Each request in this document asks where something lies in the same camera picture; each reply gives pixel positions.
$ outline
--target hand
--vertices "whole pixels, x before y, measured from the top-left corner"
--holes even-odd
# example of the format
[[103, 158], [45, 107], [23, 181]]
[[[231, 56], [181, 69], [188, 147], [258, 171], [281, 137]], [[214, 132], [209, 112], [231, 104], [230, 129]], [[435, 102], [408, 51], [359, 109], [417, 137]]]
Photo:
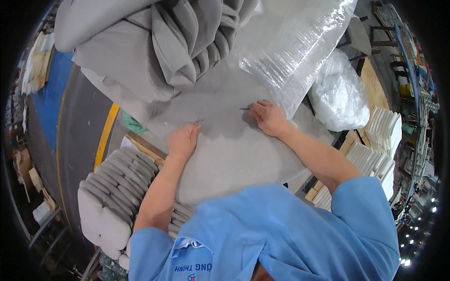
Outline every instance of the hand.
[[194, 126], [189, 122], [184, 127], [171, 131], [167, 136], [169, 156], [186, 162], [197, 144], [200, 129], [200, 125]]
[[283, 110], [266, 99], [252, 104], [248, 114], [256, 119], [258, 127], [269, 136], [280, 138], [288, 130], [289, 122]]

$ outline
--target blue shirt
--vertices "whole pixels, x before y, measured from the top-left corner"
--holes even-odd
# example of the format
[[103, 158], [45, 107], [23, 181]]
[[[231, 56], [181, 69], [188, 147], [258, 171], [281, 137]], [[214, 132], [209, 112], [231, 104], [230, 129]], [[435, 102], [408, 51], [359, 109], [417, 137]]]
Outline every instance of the blue shirt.
[[277, 281], [392, 280], [400, 254], [380, 181], [347, 180], [331, 210], [274, 184], [204, 201], [175, 242], [154, 227], [133, 233], [129, 279], [248, 281], [259, 260]]

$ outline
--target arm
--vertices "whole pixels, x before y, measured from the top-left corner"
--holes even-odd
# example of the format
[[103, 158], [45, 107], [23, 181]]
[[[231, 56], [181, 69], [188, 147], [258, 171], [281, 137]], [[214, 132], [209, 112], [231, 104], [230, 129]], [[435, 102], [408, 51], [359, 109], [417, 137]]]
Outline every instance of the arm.
[[197, 144], [196, 137], [200, 128], [199, 125], [188, 123], [167, 136], [169, 155], [142, 200], [134, 232], [142, 227], [156, 227], [167, 232], [178, 181]]
[[280, 107], [269, 101], [252, 104], [249, 115], [257, 120], [264, 133], [289, 146], [331, 194], [342, 182], [361, 176], [359, 170], [337, 149], [301, 132], [286, 120]]

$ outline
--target plastic wrap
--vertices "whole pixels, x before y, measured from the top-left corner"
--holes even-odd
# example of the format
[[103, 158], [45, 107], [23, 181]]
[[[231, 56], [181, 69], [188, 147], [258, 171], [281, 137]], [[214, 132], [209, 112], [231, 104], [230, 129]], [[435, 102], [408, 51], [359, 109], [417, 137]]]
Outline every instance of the plastic wrap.
[[[263, 1], [259, 24], [267, 34], [241, 52], [239, 67], [258, 78], [288, 118], [346, 30], [356, 0]], [[259, 17], [270, 18], [260, 22]]]
[[339, 49], [331, 53], [308, 95], [316, 118], [331, 131], [362, 128], [369, 121], [364, 83]]

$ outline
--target chair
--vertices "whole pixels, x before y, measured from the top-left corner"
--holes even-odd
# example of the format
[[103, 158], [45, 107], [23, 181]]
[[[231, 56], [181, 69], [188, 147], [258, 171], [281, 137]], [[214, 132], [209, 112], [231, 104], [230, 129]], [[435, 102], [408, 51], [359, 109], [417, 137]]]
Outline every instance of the chair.
[[362, 54], [351, 58], [350, 61], [357, 60], [360, 58], [365, 58], [373, 54], [381, 53], [380, 50], [372, 51], [372, 45], [370, 43], [369, 37], [367, 36], [366, 30], [363, 26], [363, 21], [366, 21], [368, 17], [362, 18], [351, 18], [347, 29], [345, 30], [344, 36], [346, 42], [339, 44], [336, 48], [340, 49], [344, 46], [350, 46]]

